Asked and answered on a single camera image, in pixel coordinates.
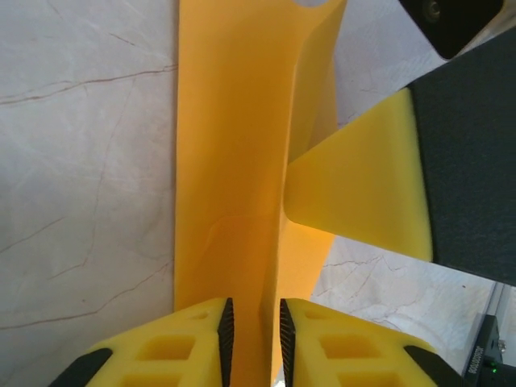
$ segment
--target yellow gripper pad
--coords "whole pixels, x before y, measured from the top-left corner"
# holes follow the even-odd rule
[[[233,303],[213,299],[93,346],[50,387],[228,387]]]
[[[460,387],[424,341],[299,299],[281,300],[286,387]]]
[[[515,90],[516,28],[294,160],[287,216],[516,285]]]
[[[344,0],[179,6],[174,308],[232,297],[231,385],[270,385],[279,299],[308,298],[334,236],[285,217],[285,170],[337,130]]]

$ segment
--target yellow foam block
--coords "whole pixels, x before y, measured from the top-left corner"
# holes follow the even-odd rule
[[[226,302],[203,302],[96,344],[90,352],[113,354],[88,387],[222,385],[217,330]]]
[[[295,387],[341,385],[433,387],[433,380],[404,350],[434,350],[424,341],[305,300],[285,300],[281,339],[285,372]],[[289,320],[295,338],[289,337]]]
[[[237,387],[270,385],[279,297],[309,297],[331,246],[282,201],[288,160],[336,129],[319,106],[344,6],[180,5],[174,306],[234,299]]]
[[[287,169],[289,219],[431,261],[410,91],[403,89]]]

